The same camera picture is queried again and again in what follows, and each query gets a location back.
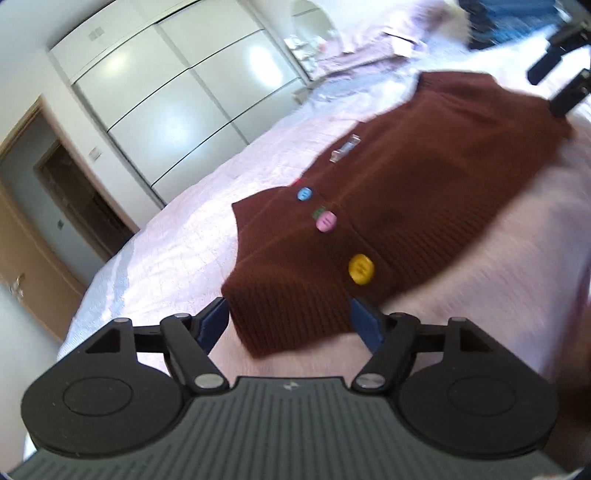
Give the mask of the pink folded garment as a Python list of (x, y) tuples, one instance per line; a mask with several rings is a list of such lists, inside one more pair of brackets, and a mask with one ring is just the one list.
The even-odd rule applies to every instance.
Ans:
[(315, 74), (331, 76), (380, 62), (400, 63), (428, 53), (432, 37), (464, 14), (456, 1), (363, 1), (325, 42)]

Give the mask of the maroon knit cardigan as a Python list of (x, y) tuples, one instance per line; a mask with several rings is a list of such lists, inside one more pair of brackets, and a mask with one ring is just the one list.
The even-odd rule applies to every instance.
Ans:
[(422, 73), (293, 184), (233, 205), (221, 292), (238, 338), (264, 357), (351, 332), (353, 298), (380, 306), (448, 268), (571, 134), (545, 99), (490, 75)]

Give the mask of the wooden door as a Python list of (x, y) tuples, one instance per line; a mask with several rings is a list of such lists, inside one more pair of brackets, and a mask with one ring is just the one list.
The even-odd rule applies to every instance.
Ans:
[(86, 287), (1, 190), (1, 281), (55, 339), (63, 341)]

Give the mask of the white sliding wardrobe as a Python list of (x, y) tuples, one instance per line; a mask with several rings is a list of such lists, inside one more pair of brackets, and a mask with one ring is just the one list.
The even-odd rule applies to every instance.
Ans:
[(162, 203), (290, 114), (304, 86), (242, 1), (114, 1), (52, 55)]

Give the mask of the blue storage bag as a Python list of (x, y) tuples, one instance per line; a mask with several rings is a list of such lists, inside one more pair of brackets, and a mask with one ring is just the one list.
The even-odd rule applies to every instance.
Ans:
[(460, 0), (458, 4), (468, 15), (471, 50), (520, 40), (571, 19), (563, 4), (552, 0)]

